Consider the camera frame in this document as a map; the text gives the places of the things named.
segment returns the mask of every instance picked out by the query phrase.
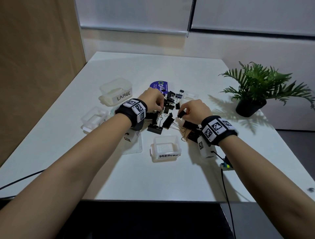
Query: forearm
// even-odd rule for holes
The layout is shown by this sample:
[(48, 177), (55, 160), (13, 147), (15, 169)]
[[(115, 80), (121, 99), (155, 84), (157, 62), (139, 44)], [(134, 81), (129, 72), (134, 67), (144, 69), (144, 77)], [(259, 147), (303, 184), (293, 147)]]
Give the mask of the forearm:
[(279, 169), (237, 136), (220, 141), (244, 186), (285, 238), (314, 236), (315, 203)]
[(130, 127), (117, 114), (60, 157), (0, 211), (0, 238), (53, 238)]

